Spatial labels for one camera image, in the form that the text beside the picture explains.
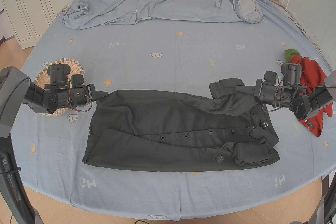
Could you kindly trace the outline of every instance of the headboard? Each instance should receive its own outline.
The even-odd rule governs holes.
[[[280,3],[335,70],[336,0],[280,0]]]

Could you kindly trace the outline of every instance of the red cloth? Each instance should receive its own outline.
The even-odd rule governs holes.
[[[299,56],[294,56],[290,61],[292,63],[298,63],[302,65],[302,75],[300,83],[307,87],[307,94],[315,90],[315,86],[321,86],[324,82],[323,80],[327,77],[322,71],[321,67],[314,60],[309,60],[308,58],[300,58]],[[326,108],[321,109],[316,117],[311,117],[308,119],[314,125],[314,128],[308,126],[305,121],[300,121],[304,126],[306,126],[310,131],[312,131],[317,137],[322,133],[323,129],[323,111],[327,113],[329,117],[333,115],[333,104],[329,104]]]

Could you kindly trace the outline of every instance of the orange star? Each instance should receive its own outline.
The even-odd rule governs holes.
[[[31,152],[34,153],[36,152],[36,146],[33,144],[33,146],[31,147]]]
[[[104,81],[105,87],[112,85],[112,80],[107,79],[106,81]]]

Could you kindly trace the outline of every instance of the light blue bedspread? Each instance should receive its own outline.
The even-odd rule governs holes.
[[[255,0],[75,0],[57,18],[68,28],[85,29],[155,18],[256,23],[262,16]]]
[[[94,83],[99,91],[150,89],[209,98],[209,84],[220,79],[238,77],[245,85],[255,85],[265,71],[280,75],[276,61],[286,61],[286,49],[315,59],[330,73],[290,19],[271,2],[255,1],[263,12],[256,24],[156,19],[74,30],[55,20],[23,72],[34,80],[43,63],[70,57],[84,67],[85,83]],[[336,117],[324,116],[323,132],[317,138],[283,108],[270,114],[280,139],[275,150],[281,159],[266,167],[162,173],[89,166],[82,157],[95,108],[94,104],[87,113],[67,111],[47,117],[21,106],[11,134],[25,186],[90,212],[177,221],[279,199],[324,175],[336,163]]]

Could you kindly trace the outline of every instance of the crumpled blanket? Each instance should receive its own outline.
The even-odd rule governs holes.
[[[256,0],[75,0],[57,15],[71,29],[132,25],[146,19],[257,23]]]

